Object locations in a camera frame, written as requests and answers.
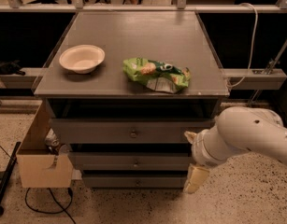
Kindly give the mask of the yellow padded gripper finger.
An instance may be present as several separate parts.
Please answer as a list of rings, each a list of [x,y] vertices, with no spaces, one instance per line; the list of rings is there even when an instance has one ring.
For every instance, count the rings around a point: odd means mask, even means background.
[[[184,135],[190,144],[192,144],[194,142],[194,139],[197,137],[197,133],[189,132],[189,131],[186,131]]]
[[[183,191],[189,194],[195,193],[205,183],[209,176],[209,169],[190,164]]]

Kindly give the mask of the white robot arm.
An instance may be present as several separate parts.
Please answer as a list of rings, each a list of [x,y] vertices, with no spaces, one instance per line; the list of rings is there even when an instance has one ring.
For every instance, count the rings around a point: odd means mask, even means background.
[[[234,106],[225,109],[210,129],[185,132],[191,144],[193,162],[189,164],[183,191],[196,192],[207,180],[209,170],[233,156],[255,152],[287,165],[287,128],[270,109]]]

